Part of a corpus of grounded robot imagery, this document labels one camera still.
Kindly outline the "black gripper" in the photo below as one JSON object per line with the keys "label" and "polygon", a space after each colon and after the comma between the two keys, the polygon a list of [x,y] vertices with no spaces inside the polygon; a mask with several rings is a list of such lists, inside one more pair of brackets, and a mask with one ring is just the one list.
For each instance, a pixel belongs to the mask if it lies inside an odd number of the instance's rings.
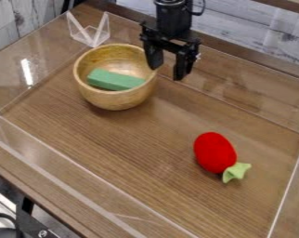
{"label": "black gripper", "polygon": [[175,53],[174,80],[182,81],[199,56],[202,42],[191,36],[191,26],[192,17],[203,13],[194,10],[194,0],[154,0],[154,4],[156,21],[142,22],[147,62],[156,70],[164,64],[164,50]]}

